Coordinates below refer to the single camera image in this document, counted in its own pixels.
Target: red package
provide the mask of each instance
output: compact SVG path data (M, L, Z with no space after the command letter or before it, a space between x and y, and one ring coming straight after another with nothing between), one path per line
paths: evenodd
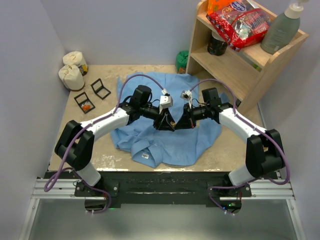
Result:
M250 0L237 0L206 16L235 51L262 41L273 17Z

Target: folded cloth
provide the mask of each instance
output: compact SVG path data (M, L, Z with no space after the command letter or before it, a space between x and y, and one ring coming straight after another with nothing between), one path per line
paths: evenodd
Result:
M180 98L183 90L189 90L199 80L189 74L171 74L149 72L145 73L156 79L173 98L173 106L169 109L175 122L178 122L183 113L185 100ZM117 95L122 87L120 78L117 82ZM160 99L161 89L150 79L137 76L125 85L121 101L134 93L138 85L145 85L152 90L152 100ZM194 99L199 99L199 87L192 92ZM223 103L229 99L225 93L221 94ZM153 120L141 116L131 124L120 127L111 132L114 146L126 152L130 152L136 162L157 167L160 163L170 165L189 166L196 163L202 153L213 145L221 134L221 126L214 120L204 119L194 129L181 129L172 131L155 130Z

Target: small black picture frame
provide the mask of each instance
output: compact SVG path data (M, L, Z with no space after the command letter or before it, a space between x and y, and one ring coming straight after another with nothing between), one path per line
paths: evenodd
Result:
M79 102L78 99L79 99L82 95L85 95L85 99L82 100L81 102ZM88 95L86 94L85 91L82 92L82 93L80 93L79 95L75 96L75 97L74 97L74 100L75 100L76 103L78 104L79 108L81 108L82 112L84 112L84 114L87 114L88 112L90 112L91 110L93 110L93 109L96 108L96 106L95 106L95 105L92 103L92 101L90 101L90 99L88 98ZM90 108L87 109L87 110L84 109L84 105L85 105L86 103L89 103L89 104L87 104L87 105L90 106Z
M109 89L107 89L104 84L101 81L101 78L99 78L98 80L96 80L94 83L91 84L92 90L93 92L102 100L105 99L106 97L108 97L111 94L111 91ZM101 95L101 90L105 90L106 94L105 95Z

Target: black can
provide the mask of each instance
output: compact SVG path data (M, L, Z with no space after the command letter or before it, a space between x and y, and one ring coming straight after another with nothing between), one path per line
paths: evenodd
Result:
M210 54L221 56L227 50L228 44L217 33L212 32L208 44L208 52Z

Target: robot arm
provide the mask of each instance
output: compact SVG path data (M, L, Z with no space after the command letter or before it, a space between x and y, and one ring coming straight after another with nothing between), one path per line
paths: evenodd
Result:
M202 91L205 105L199 107L193 107L190 104L190 99L187 99L188 96L182 93L181 97L189 100L189 103L184 105L183 114L177 123L174 122L168 109L173 105L172 98L168 94L162 96L159 106L155 107L148 102L150 95L151 89L149 87L139 85L130 97L130 101L122 102L115 114L110 117L95 123L95 120L113 113L114 109L89 121L77 123L72 120L68 122L54 149L55 153L62 158L75 135L88 124L92 124L92 126L83 132L78 142L73 144L67 155L66 162L90 186L99 188L99 182L103 181L100 181L101 175L90 163L90 160L94 142L105 134L126 126L141 116L153 119L153 126L157 130L165 131L192 129L196 127L198 120L210 118L218 124L231 129L246 143L245 165L226 176L227 185L237 186L247 183L250 180L263 177L284 167L283 159L275 146L263 135L237 118L231 104L222 104L216 88ZM252 124L256 129L269 135L283 149L280 134L276 130L268 131L254 123Z

